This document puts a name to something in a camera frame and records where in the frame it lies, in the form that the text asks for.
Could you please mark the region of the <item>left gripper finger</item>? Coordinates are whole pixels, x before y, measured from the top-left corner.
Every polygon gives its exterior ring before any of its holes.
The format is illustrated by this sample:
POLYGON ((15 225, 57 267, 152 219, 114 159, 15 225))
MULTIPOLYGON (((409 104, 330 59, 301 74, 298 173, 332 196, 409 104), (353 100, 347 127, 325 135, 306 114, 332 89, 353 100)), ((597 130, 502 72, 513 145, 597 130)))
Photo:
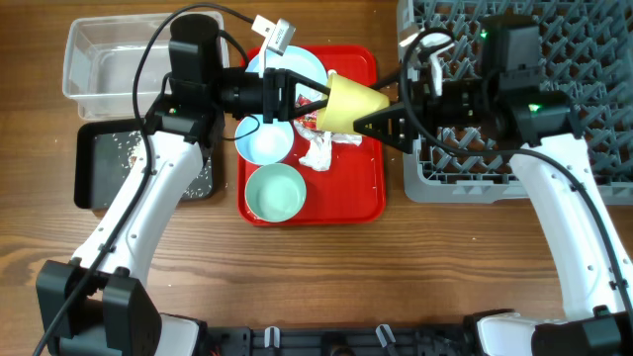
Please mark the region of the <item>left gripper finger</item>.
POLYGON ((284 92, 285 92, 286 97, 295 97, 296 88, 298 85, 303 85, 310 89, 314 89, 320 94, 324 94, 324 95, 330 94, 330 89, 325 84, 320 84, 290 69, 285 70, 284 84, 285 84, 284 92))
POLYGON ((296 119, 299 117, 303 117, 307 114, 311 114, 315 111, 323 109, 327 106, 328 100, 319 100, 315 102, 302 102, 302 97, 300 97, 293 108, 291 113, 291 118, 296 119))

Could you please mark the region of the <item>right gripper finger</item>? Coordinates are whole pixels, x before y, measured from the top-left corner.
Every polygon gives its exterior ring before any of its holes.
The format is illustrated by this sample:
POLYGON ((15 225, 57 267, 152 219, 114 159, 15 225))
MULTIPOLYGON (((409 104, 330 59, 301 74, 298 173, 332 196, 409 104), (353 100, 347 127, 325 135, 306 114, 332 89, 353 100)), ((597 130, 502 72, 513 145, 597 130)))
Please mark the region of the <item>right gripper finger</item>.
POLYGON ((397 103, 353 122, 357 134, 374 138, 403 153, 412 153, 413 127, 404 103, 397 103))
POLYGON ((385 77, 373 83, 371 85, 371 88, 373 90, 380 91, 382 89, 387 88, 388 86, 391 86, 392 84, 400 84, 400 74, 401 74, 401 71, 399 69, 396 69, 392 71, 391 73, 389 73, 388 75, 386 75, 385 77))

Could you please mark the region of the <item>red snack wrapper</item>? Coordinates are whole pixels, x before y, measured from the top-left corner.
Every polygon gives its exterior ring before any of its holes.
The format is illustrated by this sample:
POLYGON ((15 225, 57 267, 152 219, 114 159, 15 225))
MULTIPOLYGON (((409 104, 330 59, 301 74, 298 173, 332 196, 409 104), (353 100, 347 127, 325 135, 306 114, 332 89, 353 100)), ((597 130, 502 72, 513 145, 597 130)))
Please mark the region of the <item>red snack wrapper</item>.
MULTIPOLYGON (((299 95, 295 107, 301 108, 307 104, 311 104, 313 101, 304 95, 299 95)), ((317 129, 317 112, 310 112, 299 118, 297 121, 306 129, 315 131, 317 129)))

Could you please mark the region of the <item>yellow plastic cup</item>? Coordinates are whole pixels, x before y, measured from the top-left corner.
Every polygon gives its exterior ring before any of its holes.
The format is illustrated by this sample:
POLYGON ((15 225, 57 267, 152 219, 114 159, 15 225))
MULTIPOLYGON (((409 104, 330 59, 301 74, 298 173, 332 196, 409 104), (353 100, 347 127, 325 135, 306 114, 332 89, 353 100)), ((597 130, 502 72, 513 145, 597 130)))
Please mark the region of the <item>yellow plastic cup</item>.
POLYGON ((387 95, 338 74, 328 77, 327 104, 317 111, 316 128, 335 134, 356 134, 353 123, 390 106, 387 95))

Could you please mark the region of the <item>light blue bowl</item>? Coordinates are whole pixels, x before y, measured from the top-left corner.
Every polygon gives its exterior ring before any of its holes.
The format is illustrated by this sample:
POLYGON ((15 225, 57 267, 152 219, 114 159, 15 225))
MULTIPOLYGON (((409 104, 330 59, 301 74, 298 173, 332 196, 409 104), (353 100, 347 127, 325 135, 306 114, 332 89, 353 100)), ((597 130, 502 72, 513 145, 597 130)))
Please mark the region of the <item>light blue bowl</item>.
POLYGON ((234 132, 235 148, 245 161, 268 165, 283 161, 291 152, 295 132, 288 122, 265 124, 261 115, 244 118, 234 132))

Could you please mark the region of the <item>white napkin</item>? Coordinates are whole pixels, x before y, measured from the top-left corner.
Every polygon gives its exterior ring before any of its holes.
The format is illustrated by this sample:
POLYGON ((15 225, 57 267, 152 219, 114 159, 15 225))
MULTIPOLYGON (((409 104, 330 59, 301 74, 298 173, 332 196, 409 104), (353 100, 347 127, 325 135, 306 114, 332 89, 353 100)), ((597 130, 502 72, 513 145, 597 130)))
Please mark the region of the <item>white napkin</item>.
POLYGON ((355 146, 362 143, 362 136, 359 134, 314 131, 300 122, 294 122, 294 127, 298 134, 309 142, 308 151, 299 159, 299 163, 317 172, 327 171, 330 168, 334 143, 355 146))

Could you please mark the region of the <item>mint green bowl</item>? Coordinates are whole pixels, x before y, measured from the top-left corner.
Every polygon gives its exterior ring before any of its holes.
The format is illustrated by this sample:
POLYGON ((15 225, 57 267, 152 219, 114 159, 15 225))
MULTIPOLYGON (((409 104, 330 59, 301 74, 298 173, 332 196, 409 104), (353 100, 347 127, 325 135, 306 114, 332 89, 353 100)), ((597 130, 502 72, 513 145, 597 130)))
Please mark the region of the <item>mint green bowl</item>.
POLYGON ((262 221, 281 223, 293 218, 307 199, 307 185, 297 169, 284 163, 257 168, 245 185, 245 202, 262 221))

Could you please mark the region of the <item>white rice pile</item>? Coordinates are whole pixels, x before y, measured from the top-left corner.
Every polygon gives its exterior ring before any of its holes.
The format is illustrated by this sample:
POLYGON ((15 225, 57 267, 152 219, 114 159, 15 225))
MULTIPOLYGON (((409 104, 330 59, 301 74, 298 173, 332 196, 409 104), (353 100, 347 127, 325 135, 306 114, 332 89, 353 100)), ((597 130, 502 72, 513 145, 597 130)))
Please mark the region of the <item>white rice pile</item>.
MULTIPOLYGON (((117 194, 136 163, 136 159, 145 153, 139 131, 109 133, 105 135, 106 147, 114 149, 114 158, 108 161, 114 164, 107 169, 107 178, 114 179, 114 194, 117 194)), ((213 162, 208 159, 198 176, 191 182, 183 194, 184 200, 204 199, 213 191, 213 162)))

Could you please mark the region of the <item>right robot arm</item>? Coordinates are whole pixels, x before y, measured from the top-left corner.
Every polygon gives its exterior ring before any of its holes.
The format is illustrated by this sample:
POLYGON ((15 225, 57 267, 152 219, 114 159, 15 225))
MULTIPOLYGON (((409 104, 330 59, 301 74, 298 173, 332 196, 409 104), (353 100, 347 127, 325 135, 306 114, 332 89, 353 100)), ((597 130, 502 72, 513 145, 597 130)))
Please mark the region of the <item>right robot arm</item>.
POLYGON ((394 80, 400 100, 357 119, 353 129, 403 152, 441 127, 491 130, 525 189, 555 261, 563 319, 512 310, 465 318, 474 355, 628 355, 632 351, 632 261, 593 178, 588 144, 571 98, 540 88, 539 29, 524 15, 483 19, 481 73, 445 82, 439 69, 394 80))

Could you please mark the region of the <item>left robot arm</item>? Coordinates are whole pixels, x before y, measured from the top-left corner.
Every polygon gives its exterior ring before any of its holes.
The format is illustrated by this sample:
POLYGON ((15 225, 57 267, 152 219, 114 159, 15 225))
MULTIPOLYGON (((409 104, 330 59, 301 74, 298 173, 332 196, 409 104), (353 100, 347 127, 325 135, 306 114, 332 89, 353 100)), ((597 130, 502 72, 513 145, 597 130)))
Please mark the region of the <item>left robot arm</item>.
POLYGON ((289 121, 318 109, 296 106, 296 89, 329 89, 290 69, 224 67, 222 31, 208 5, 162 23, 171 69, 146 113, 135 119, 143 154, 108 212, 66 263, 48 261, 36 288, 53 355, 196 355, 207 336, 198 319, 162 313, 145 284, 157 244, 184 191, 223 138, 226 115, 289 121))

